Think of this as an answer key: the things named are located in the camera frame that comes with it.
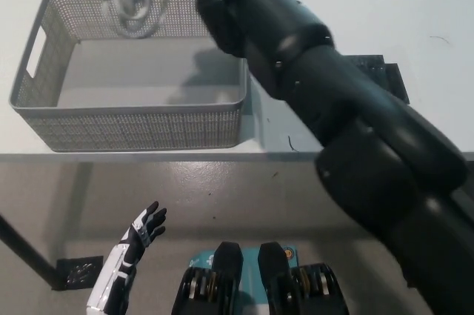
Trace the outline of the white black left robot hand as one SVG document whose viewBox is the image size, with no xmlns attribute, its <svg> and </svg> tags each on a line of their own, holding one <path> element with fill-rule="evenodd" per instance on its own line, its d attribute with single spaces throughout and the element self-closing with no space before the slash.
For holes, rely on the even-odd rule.
<svg viewBox="0 0 474 315">
<path fill-rule="evenodd" d="M 154 201 L 130 224 L 112 248 L 86 305 L 87 314 L 127 313 L 137 265 L 157 236 L 165 232 L 167 209 Z"/>
</svg>

